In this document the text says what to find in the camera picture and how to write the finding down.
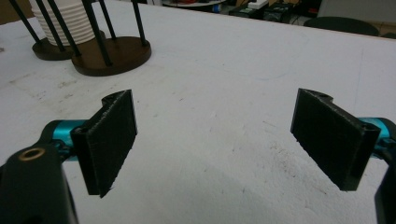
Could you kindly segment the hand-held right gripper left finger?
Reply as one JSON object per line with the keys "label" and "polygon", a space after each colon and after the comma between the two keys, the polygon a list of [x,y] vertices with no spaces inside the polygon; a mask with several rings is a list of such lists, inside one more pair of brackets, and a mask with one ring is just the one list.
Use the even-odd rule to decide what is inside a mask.
{"label": "hand-held right gripper left finger", "polygon": [[57,120],[51,139],[63,153],[75,157],[89,194],[105,196],[137,136],[134,99],[130,90],[102,99],[90,119]]}

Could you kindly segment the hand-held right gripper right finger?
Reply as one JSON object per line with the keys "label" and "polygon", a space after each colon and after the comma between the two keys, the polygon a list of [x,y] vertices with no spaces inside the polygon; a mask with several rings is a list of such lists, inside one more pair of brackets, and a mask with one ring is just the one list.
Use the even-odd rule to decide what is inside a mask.
{"label": "hand-held right gripper right finger", "polygon": [[391,121],[356,118],[325,93],[298,90],[290,131],[343,191],[358,188],[370,158],[391,162]]}

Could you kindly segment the brown cup holder black rods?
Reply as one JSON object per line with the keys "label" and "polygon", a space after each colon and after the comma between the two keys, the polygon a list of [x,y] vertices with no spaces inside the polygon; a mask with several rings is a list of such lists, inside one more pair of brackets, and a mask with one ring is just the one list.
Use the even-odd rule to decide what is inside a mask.
{"label": "brown cup holder black rods", "polygon": [[51,45],[46,35],[43,38],[38,37],[16,0],[8,1],[35,40],[32,50],[35,56],[41,60],[69,60],[82,75],[105,77],[135,69],[145,63],[151,55],[150,43],[145,38],[137,0],[131,0],[131,2],[139,36],[118,36],[115,34],[105,0],[82,0],[94,38],[78,45],[70,35],[54,0],[49,0],[49,6],[60,23],[69,46],[63,45],[41,0],[36,0],[36,2],[55,38],[56,46]]}

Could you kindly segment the stack of white paper cups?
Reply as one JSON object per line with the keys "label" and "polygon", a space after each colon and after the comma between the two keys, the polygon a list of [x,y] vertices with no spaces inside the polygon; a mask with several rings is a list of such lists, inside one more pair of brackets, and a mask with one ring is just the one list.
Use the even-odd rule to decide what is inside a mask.
{"label": "stack of white paper cups", "polygon": [[[49,17],[51,18],[52,24],[57,32],[60,40],[62,41],[64,46],[69,46],[69,42],[67,40],[64,31],[56,19],[52,9],[50,8],[49,0],[41,0],[44,4]],[[88,42],[94,38],[94,33],[86,14],[85,8],[83,6],[82,0],[54,0],[57,8],[59,9],[66,27],[72,36],[75,43],[82,44]],[[32,12],[37,18],[46,38],[51,43],[51,45],[56,46],[57,43],[53,34],[36,2],[36,0],[29,0],[29,3],[32,7]]]}

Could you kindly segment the black round stool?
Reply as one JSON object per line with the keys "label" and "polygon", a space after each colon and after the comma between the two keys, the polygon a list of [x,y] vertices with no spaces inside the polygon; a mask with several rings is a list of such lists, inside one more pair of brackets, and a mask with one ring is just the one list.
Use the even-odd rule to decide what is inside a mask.
{"label": "black round stool", "polygon": [[305,27],[358,35],[379,36],[379,31],[372,24],[343,17],[317,17],[304,23]]}

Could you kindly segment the black computer tower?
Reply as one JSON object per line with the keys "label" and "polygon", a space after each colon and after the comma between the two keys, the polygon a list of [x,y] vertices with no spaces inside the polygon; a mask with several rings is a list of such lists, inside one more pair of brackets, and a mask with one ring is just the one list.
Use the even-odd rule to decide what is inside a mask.
{"label": "black computer tower", "polygon": [[291,12],[294,10],[294,4],[290,3],[273,3],[263,12],[265,21],[274,21],[289,23]]}
{"label": "black computer tower", "polygon": [[236,7],[229,11],[230,16],[261,20],[264,7],[260,9],[249,8],[247,5]]}

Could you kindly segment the small white box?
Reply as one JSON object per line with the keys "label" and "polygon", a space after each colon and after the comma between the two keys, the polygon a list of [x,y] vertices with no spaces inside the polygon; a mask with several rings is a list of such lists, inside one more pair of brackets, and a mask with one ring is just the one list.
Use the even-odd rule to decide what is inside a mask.
{"label": "small white box", "polygon": [[265,5],[267,5],[268,2],[269,2],[269,0],[251,0],[247,4],[247,7],[252,8],[252,9],[260,9],[260,8],[264,7]]}

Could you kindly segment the light wooden table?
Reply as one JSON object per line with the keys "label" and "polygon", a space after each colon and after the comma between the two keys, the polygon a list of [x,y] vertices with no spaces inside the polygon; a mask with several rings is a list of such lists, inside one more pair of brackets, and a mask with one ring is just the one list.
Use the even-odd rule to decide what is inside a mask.
{"label": "light wooden table", "polygon": [[[322,0],[319,17],[346,17],[366,21],[381,35],[396,36],[396,0]],[[34,16],[27,0],[17,0],[27,18]],[[18,21],[20,17],[8,0],[0,0],[0,25]]]}

